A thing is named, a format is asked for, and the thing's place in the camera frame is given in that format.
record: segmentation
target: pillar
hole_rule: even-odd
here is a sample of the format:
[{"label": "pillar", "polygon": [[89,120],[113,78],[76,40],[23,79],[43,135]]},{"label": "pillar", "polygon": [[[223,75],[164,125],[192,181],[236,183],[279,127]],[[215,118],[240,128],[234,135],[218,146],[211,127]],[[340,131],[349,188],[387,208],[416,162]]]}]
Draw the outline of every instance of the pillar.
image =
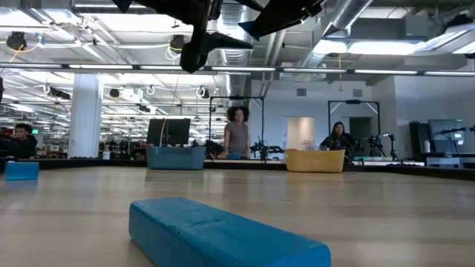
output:
[{"label": "pillar", "polygon": [[68,158],[99,156],[102,92],[99,74],[74,75]]}]

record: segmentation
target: person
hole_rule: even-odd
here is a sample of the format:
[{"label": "person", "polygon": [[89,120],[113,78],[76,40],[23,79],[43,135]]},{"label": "person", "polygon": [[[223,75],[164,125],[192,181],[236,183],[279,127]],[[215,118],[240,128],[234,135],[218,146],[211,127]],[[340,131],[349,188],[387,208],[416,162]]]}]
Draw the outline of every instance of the person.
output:
[{"label": "person", "polygon": [[18,159],[29,159],[36,155],[36,138],[31,135],[33,129],[30,125],[20,123],[15,126],[15,136],[2,134],[0,136],[0,150],[6,151],[8,156]]},{"label": "person", "polygon": [[224,152],[222,156],[239,156],[249,158],[249,109],[246,107],[230,107],[227,110],[228,124],[224,128]]},{"label": "person", "polygon": [[351,148],[355,145],[354,138],[351,137],[348,133],[344,132],[343,122],[337,122],[333,125],[333,131],[325,138],[325,140],[320,144],[321,150],[346,150],[345,155],[350,155]]}]

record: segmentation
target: blue container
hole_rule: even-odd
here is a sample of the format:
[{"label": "blue container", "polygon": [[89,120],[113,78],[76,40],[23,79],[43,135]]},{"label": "blue container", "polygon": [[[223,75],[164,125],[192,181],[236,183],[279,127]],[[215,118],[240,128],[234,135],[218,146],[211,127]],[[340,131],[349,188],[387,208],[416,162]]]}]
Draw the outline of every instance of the blue container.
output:
[{"label": "blue container", "polygon": [[205,162],[205,147],[147,147],[147,165],[155,170],[201,170]]}]

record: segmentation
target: yellow basket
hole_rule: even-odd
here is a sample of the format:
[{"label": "yellow basket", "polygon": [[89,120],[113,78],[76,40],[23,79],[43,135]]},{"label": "yellow basket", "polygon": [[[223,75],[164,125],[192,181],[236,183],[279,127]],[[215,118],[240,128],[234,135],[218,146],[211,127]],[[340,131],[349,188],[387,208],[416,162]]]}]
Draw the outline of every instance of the yellow basket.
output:
[{"label": "yellow basket", "polygon": [[343,171],[344,150],[340,151],[299,151],[285,150],[287,170],[294,172],[341,173]]}]

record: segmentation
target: blue foam block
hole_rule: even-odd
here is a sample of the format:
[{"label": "blue foam block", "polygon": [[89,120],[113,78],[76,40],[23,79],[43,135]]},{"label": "blue foam block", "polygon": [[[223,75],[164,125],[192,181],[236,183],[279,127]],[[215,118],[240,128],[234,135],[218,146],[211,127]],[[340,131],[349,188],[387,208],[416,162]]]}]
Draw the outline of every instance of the blue foam block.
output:
[{"label": "blue foam block", "polygon": [[160,267],[331,266],[319,241],[184,198],[133,202],[128,231]]},{"label": "blue foam block", "polygon": [[36,180],[39,175],[37,162],[7,162],[6,181]]}]

